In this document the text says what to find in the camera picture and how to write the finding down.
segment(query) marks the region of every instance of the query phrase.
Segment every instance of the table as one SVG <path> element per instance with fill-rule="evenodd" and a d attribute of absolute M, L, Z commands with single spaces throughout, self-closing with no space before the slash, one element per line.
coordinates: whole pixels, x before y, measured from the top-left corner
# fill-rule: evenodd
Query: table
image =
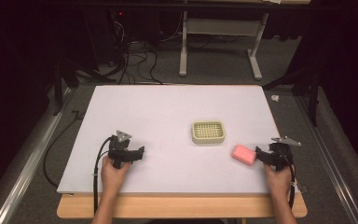
<path fill-rule="evenodd" d="M 191 121 L 213 117 L 225 125 L 225 142 L 192 143 Z M 97 87 L 58 189 L 74 193 L 62 195 L 59 217 L 93 216 L 88 158 L 96 156 L 98 133 L 117 126 L 133 134 L 130 149 L 145 144 L 145 155 L 131 167 L 115 217 L 273 217 L 261 162 L 249 167 L 230 157 L 238 143 L 266 148 L 279 135 L 259 86 Z M 307 214 L 300 192 L 294 213 Z"/>
<path fill-rule="evenodd" d="M 203 0 L 202 2 L 221 2 L 221 3 L 268 3 L 271 1 L 262 0 Z M 310 0 L 282 0 L 281 4 L 286 5 L 307 5 Z M 207 35 L 248 35 L 254 36 L 255 42 L 251 49 L 248 49 L 248 58 L 252 66 L 254 78 L 262 79 L 260 68 L 255 57 L 261 37 L 267 24 L 268 13 L 263 13 L 260 21 L 227 21 L 227 20 L 207 20 L 191 19 L 187 17 L 187 11 L 183 14 L 182 49 L 180 56 L 179 75 L 185 77 L 187 74 L 187 34 L 207 34 Z"/>

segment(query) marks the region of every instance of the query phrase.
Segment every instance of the human arm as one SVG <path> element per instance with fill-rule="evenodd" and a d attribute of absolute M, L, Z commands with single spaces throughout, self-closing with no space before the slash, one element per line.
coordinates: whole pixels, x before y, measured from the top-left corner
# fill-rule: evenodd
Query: human arm
<path fill-rule="evenodd" d="M 103 193 L 91 224 L 112 223 L 113 205 L 130 168 L 130 163 L 126 162 L 121 169 L 116 169 L 112 164 L 113 161 L 108 156 L 103 157 L 103 169 L 101 171 Z"/>
<path fill-rule="evenodd" d="M 264 163 L 264 168 L 277 224 L 296 224 L 297 221 L 287 200 L 287 193 L 292 181 L 290 168 L 287 166 L 275 172 L 266 163 Z"/>

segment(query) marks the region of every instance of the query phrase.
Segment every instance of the sponge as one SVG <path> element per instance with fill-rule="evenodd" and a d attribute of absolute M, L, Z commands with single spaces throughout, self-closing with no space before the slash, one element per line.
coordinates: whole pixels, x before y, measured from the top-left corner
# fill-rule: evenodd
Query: sponge
<path fill-rule="evenodd" d="M 246 165 L 252 165 L 255 162 L 255 152 L 240 144 L 235 147 L 231 156 Z"/>

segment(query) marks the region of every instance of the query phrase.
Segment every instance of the human hand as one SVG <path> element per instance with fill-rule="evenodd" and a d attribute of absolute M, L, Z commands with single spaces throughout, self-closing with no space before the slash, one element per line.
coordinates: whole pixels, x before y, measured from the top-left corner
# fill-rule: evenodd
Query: human hand
<path fill-rule="evenodd" d="M 264 163 L 264 168 L 266 170 L 267 184 L 271 196 L 279 200 L 287 200 L 287 193 L 289 192 L 292 182 L 290 167 L 286 166 L 280 171 L 274 171 L 269 164 Z"/>
<path fill-rule="evenodd" d="M 103 169 L 101 177 L 103 181 L 103 194 L 105 197 L 115 197 L 124 182 L 126 173 L 130 169 L 129 162 L 124 163 L 121 169 L 113 167 L 113 161 L 108 157 L 103 157 Z"/>

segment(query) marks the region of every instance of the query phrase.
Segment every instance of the white board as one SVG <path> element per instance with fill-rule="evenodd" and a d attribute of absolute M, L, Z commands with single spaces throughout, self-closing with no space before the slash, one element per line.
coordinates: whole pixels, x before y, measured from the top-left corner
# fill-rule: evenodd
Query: white board
<path fill-rule="evenodd" d="M 194 144 L 191 124 L 197 120 L 220 120 L 225 141 Z M 271 137 L 279 137 L 259 86 L 97 87 L 59 193 L 92 192 L 98 151 L 117 130 L 132 135 L 129 150 L 145 146 L 144 158 L 131 166 L 122 193 L 268 192 L 262 162 L 250 167 L 231 158 L 237 144 L 267 150 Z"/>

